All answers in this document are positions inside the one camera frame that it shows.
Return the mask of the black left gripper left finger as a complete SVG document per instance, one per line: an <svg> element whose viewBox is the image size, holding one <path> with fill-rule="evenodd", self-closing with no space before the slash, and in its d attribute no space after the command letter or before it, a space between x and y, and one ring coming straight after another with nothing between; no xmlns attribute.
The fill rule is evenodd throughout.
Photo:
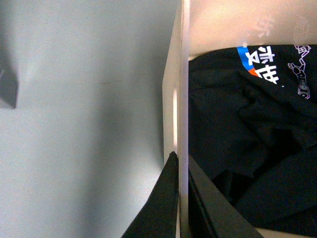
<svg viewBox="0 0 317 238"><path fill-rule="evenodd" d="M145 205L129 225L124 238L176 237L179 199L178 158L173 151Z"/></svg>

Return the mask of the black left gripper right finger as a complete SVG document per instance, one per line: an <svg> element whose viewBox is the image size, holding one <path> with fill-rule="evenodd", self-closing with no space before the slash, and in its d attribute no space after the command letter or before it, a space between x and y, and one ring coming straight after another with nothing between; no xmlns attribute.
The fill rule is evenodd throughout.
<svg viewBox="0 0 317 238"><path fill-rule="evenodd" d="M189 228L192 238L261 238L189 157Z"/></svg>

